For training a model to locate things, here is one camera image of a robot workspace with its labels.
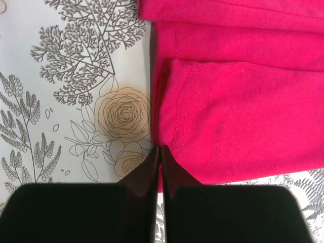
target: botanical print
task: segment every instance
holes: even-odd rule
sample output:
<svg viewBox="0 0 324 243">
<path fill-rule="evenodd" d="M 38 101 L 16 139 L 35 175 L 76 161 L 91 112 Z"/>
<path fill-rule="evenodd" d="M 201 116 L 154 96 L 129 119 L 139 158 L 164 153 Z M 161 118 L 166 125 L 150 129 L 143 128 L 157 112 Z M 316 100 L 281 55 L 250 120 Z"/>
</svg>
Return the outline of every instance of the botanical print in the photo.
<svg viewBox="0 0 324 243">
<path fill-rule="evenodd" d="M 114 166 L 122 178 L 142 163 L 151 148 L 150 103 L 140 91 L 119 88 L 110 56 L 119 47 L 132 47 L 146 31 L 137 18 L 136 0 L 45 0 L 67 22 L 40 29 L 40 44 L 31 55 L 47 61 L 40 76 L 63 86 L 55 99 L 81 105 L 83 120 L 71 121 L 73 143 L 69 152 L 82 155 L 84 174 L 100 180 L 92 163 L 100 159 Z"/>
<path fill-rule="evenodd" d="M 132 88 L 102 94 L 96 101 L 95 127 L 110 140 L 138 142 L 150 132 L 149 100 Z"/>
<path fill-rule="evenodd" d="M 14 148 L 1 161 L 8 178 L 6 189 L 12 193 L 18 186 L 27 183 L 39 180 L 52 182 L 51 174 L 59 161 L 62 148 L 59 146 L 54 152 L 54 141 L 48 143 L 44 133 L 38 135 L 29 132 L 30 126 L 35 126 L 41 117 L 40 101 L 35 94 L 24 91 L 16 76 L 6 78 L 0 73 L 0 80 L 5 92 L 0 92 L 0 99 L 8 107 L 8 110 L 0 111 L 0 136 Z"/>
<path fill-rule="evenodd" d="M 106 84 L 101 91 L 107 90 Z M 114 166 L 121 179 L 142 163 L 151 149 L 149 100 L 129 87 L 114 86 L 100 95 L 94 109 L 91 105 L 81 108 L 82 122 L 71 121 L 74 137 L 65 138 L 73 143 L 69 152 L 82 155 L 83 172 L 94 182 L 99 177 L 91 159 L 99 158 L 99 154 L 102 161 Z"/>
<path fill-rule="evenodd" d="M 5 208 L 5 204 L 0 203 L 0 216 L 1 216 L 2 212 L 4 211 L 4 208 Z"/>
<path fill-rule="evenodd" d="M 47 60 L 40 76 L 64 85 L 55 99 L 67 105 L 89 105 L 92 91 L 115 75 L 110 54 L 119 47 L 132 47 L 146 31 L 137 18 L 136 0 L 45 0 L 66 21 L 40 29 L 40 43 L 31 55 Z"/>
<path fill-rule="evenodd" d="M 164 225 L 164 203 L 158 202 L 156 205 L 155 243 L 166 242 Z"/>
<path fill-rule="evenodd" d="M 282 186 L 286 189 L 290 189 L 294 183 L 294 179 L 290 174 L 271 176 L 266 178 L 247 180 L 241 182 L 225 183 L 223 185 L 241 185 L 241 186 L 253 186 L 253 185 L 272 185 L 272 186 Z"/>
<path fill-rule="evenodd" d="M 312 213 L 306 220 L 315 220 L 324 214 L 324 169 L 308 171 L 312 177 L 310 179 L 299 179 L 294 185 L 305 190 L 309 204 L 302 211 L 311 211 Z"/>
</svg>

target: tree branch drawing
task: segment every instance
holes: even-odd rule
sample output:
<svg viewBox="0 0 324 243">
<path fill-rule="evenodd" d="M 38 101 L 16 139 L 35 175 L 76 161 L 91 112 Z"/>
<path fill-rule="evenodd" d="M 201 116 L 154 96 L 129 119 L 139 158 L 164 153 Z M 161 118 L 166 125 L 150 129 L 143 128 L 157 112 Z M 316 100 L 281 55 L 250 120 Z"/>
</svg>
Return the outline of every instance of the tree branch drawing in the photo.
<svg viewBox="0 0 324 243">
<path fill-rule="evenodd" d="M 47 60 L 40 76 L 63 86 L 55 99 L 67 105 L 89 105 L 91 91 L 115 75 L 110 54 L 123 46 L 132 47 L 146 31 L 146 23 L 137 19 L 136 0 L 45 0 L 59 10 L 66 21 L 42 27 L 39 46 L 31 55 L 36 62 Z"/>
<path fill-rule="evenodd" d="M 7 112 L 0 111 L 2 118 L 0 136 L 15 148 L 11 150 L 9 160 L 3 157 L 1 164 L 10 180 L 5 182 L 5 187 L 12 193 L 19 185 L 36 183 L 40 178 L 48 181 L 60 158 L 61 146 L 53 157 L 55 143 L 51 141 L 48 144 L 44 133 L 40 142 L 36 142 L 33 146 L 29 127 L 36 125 L 41 117 L 40 101 L 35 94 L 30 94 L 28 91 L 24 94 L 20 79 L 14 75 L 6 78 L 0 73 L 0 80 L 6 94 L 0 92 L 0 99 L 8 106 Z M 32 173 L 23 161 L 25 153 L 30 155 Z"/>
<path fill-rule="evenodd" d="M 316 219 L 324 214 L 324 169 L 308 171 L 312 177 L 310 179 L 299 179 L 294 185 L 305 190 L 309 205 L 304 207 L 302 211 L 312 211 L 312 214 L 306 220 Z"/>
</svg>

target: floral print surface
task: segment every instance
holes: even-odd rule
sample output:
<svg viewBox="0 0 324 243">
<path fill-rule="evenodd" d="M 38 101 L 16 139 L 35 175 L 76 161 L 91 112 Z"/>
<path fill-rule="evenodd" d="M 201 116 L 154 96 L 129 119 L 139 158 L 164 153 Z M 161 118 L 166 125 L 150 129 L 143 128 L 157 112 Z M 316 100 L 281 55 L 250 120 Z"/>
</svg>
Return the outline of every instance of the floral print surface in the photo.
<svg viewBox="0 0 324 243">
<path fill-rule="evenodd" d="M 295 196 L 306 226 L 314 243 L 324 242 L 324 169 L 271 176 L 249 181 L 224 184 L 230 185 L 276 185 L 288 189 Z M 155 242 L 166 243 L 163 194 L 157 198 Z"/>
<path fill-rule="evenodd" d="M 113 140 L 140 141 L 150 132 L 149 100 L 137 90 L 123 88 L 96 101 L 95 127 Z"/>
<path fill-rule="evenodd" d="M 136 1 L 5 2 L 7 10 L 0 15 L 0 215 L 23 184 L 115 182 L 151 149 L 143 48 L 149 35 L 147 23 L 137 19 Z M 323 170 L 239 184 L 288 188 L 314 242 L 324 242 Z M 162 243 L 164 205 L 158 197 L 155 242 Z"/>
</svg>

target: beige rose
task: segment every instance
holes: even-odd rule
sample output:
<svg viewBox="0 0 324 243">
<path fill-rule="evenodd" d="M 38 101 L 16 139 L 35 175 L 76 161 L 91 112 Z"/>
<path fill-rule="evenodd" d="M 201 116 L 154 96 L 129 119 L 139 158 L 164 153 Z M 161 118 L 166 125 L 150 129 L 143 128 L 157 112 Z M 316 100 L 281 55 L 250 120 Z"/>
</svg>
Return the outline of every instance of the beige rose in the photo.
<svg viewBox="0 0 324 243">
<path fill-rule="evenodd" d="M 111 140 L 140 141 L 150 131 L 149 100 L 139 91 L 123 88 L 96 101 L 96 122 Z"/>
<path fill-rule="evenodd" d="M 146 155 L 123 151 L 118 157 L 115 164 L 116 175 L 121 178 L 132 172 L 137 166 L 139 166 L 146 158 Z"/>
</svg>

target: folded clothing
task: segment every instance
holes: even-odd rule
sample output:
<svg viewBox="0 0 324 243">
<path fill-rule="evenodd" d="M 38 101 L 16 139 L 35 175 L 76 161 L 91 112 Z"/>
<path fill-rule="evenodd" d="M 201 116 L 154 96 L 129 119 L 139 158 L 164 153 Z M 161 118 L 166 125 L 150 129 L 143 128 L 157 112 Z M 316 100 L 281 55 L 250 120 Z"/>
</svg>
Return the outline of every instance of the folded clothing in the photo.
<svg viewBox="0 0 324 243">
<path fill-rule="evenodd" d="M 159 144 L 204 184 L 324 166 L 324 73 L 172 60 Z"/>
<path fill-rule="evenodd" d="M 206 184 L 324 167 L 323 1 L 138 5 L 157 32 L 154 144 Z"/>
<path fill-rule="evenodd" d="M 155 143 L 159 132 L 155 121 L 168 82 L 160 77 L 161 71 L 173 58 L 199 62 L 247 61 L 290 70 L 324 71 L 324 34 L 163 22 L 155 27 L 157 57 L 151 87 Z"/>
<path fill-rule="evenodd" d="M 153 22 L 324 33 L 319 0 L 138 0 L 138 12 Z"/>
</svg>

